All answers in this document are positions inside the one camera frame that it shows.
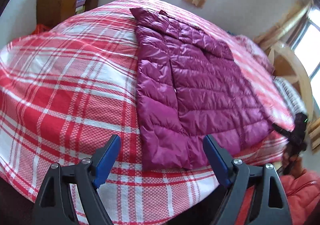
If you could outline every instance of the plaid bedsheet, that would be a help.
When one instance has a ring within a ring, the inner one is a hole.
[[[118,134],[122,149],[98,190],[101,200],[114,224],[161,224],[203,200],[218,183],[210,167],[142,171],[132,7],[165,10],[227,42],[273,120],[293,128],[269,74],[226,32],[159,0],[119,0],[0,51],[0,176],[35,201],[50,164],[78,163]],[[277,161],[285,143],[272,133],[238,157],[250,164]],[[76,186],[71,191],[79,221],[87,223]]]

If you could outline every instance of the screw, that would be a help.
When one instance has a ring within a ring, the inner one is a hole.
[[[242,160],[239,159],[239,158],[233,159],[233,162],[234,162],[236,165],[241,165],[241,164],[242,164]]]
[[[59,164],[58,163],[53,163],[52,165],[51,165],[51,168],[52,169],[57,169],[59,167]]]
[[[266,168],[273,169],[273,165],[272,164],[266,164]]]
[[[90,159],[90,158],[84,158],[84,159],[82,159],[81,162],[82,162],[83,164],[90,164],[91,159]]]

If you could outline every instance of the quilted jacket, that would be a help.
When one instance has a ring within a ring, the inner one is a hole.
[[[320,200],[320,178],[315,172],[304,171],[297,179],[292,175],[280,177],[282,186],[288,199],[292,225],[303,225],[313,212]],[[253,187],[249,188],[235,225],[245,222],[253,194]]]
[[[271,132],[271,120],[225,42],[164,11],[131,12],[138,23],[137,113],[145,170],[207,165],[207,134],[236,154]]]

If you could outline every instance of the window pane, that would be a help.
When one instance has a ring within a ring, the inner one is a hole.
[[[320,71],[311,80],[312,94],[317,104],[320,106]]]
[[[305,67],[308,76],[312,74],[320,62],[320,32],[310,25],[307,32],[298,44],[294,53]]]
[[[320,27],[320,10],[318,9],[312,9],[309,12],[309,18],[311,21],[313,21],[317,26]]]

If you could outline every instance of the hand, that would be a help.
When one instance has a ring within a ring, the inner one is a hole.
[[[289,159],[288,153],[285,151],[286,148],[284,149],[284,153],[282,155],[282,167],[285,169],[289,162],[294,162],[294,166],[292,167],[289,175],[294,176],[295,179],[299,178],[302,173],[303,173],[303,168],[302,168],[302,158],[298,155],[291,156]]]

